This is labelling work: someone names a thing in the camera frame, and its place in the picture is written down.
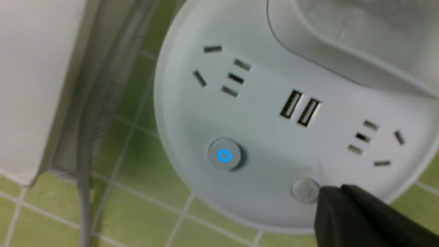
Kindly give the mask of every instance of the round power strip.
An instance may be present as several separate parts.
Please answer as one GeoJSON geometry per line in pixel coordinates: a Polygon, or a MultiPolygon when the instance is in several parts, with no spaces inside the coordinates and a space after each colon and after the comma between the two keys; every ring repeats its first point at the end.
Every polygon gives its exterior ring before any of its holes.
{"type": "Polygon", "coordinates": [[[182,180],[265,231],[312,232],[325,185],[356,184],[390,203],[438,147],[437,100],[363,87],[287,51],[266,0],[188,0],[163,44],[154,93],[182,180]]]}

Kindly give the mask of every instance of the white object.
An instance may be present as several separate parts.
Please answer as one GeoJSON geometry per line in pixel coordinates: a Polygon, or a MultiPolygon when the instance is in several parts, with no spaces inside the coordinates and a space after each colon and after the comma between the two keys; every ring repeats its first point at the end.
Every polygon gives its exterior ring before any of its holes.
{"type": "Polygon", "coordinates": [[[30,185],[50,164],[88,41],[82,21],[97,3],[0,0],[3,176],[30,185]]]}
{"type": "Polygon", "coordinates": [[[210,206],[265,231],[313,231],[316,205],[291,192],[305,178],[357,184],[392,202],[437,150],[439,103],[426,91],[435,85],[360,57],[349,58],[360,61],[354,71],[363,65],[391,80],[354,83],[290,52],[270,27],[270,2],[188,0],[174,20],[155,78],[158,130],[174,168],[210,206]],[[244,166],[209,161],[220,138],[240,145],[244,166]]]}

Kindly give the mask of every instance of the blue power icon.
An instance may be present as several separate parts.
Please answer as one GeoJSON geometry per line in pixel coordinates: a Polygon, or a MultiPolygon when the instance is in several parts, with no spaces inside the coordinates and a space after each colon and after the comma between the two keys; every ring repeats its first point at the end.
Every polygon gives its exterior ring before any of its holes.
{"type": "Polygon", "coordinates": [[[229,162],[229,161],[231,161],[232,160],[232,158],[233,158],[233,153],[232,152],[230,152],[230,149],[226,149],[226,150],[224,150],[224,149],[221,149],[219,152],[218,152],[218,159],[221,161],[221,162],[229,162]]]}

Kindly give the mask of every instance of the usb port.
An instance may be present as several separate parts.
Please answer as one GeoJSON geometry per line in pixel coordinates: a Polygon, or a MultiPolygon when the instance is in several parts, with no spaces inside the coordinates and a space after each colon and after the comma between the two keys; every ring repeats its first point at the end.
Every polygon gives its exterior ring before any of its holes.
{"type": "Polygon", "coordinates": [[[294,108],[296,108],[297,103],[299,102],[302,94],[296,90],[293,90],[290,97],[282,109],[281,116],[290,119],[291,115],[293,115],[294,108]]]}
{"type": "Polygon", "coordinates": [[[308,127],[309,122],[313,118],[313,116],[316,114],[317,109],[319,108],[320,102],[318,102],[315,99],[310,99],[308,104],[306,105],[305,110],[303,111],[302,115],[299,118],[299,121],[297,121],[298,124],[303,125],[305,127],[308,127]]]}

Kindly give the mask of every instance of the tile floor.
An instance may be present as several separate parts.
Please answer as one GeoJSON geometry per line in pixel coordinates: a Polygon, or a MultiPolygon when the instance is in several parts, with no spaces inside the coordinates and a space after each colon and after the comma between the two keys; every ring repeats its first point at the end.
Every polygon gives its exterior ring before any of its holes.
{"type": "MultiPolygon", "coordinates": [[[[166,158],[152,105],[155,60],[181,0],[162,0],[148,28],[118,117],[95,163],[92,247],[315,247],[314,236],[260,232],[216,213],[194,197],[166,158]]],[[[43,175],[27,190],[0,178],[0,245],[76,247],[79,215],[73,184],[43,175]]],[[[394,204],[439,233],[439,158],[394,204]]]]}

